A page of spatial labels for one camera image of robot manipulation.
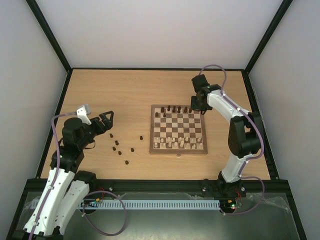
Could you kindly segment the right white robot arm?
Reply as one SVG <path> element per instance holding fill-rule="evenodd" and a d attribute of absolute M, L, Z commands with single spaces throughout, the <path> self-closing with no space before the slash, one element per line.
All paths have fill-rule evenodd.
<path fill-rule="evenodd" d="M 227 142 L 230 156 L 219 172 L 216 184 L 220 194 L 229 196 L 239 186 L 249 161 L 264 151 L 262 118 L 258 112 L 250 112 L 236 104 L 218 84 L 210 85 L 205 75 L 199 74 L 191 82 L 195 91 L 195 96 L 191 97 L 191 108 L 202 115 L 215 109 L 229 123 Z"/>

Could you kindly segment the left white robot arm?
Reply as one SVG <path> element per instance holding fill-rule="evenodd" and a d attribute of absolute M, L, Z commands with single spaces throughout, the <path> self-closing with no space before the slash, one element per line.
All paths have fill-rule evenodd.
<path fill-rule="evenodd" d="M 81 200 L 95 188 L 96 174 L 78 170 L 85 148 L 95 137 L 113 127 L 114 112 L 88 118 L 86 106 L 70 112 L 56 139 L 49 175 L 38 204 L 23 229 L 15 230 L 13 240 L 62 240 L 71 216 Z"/>

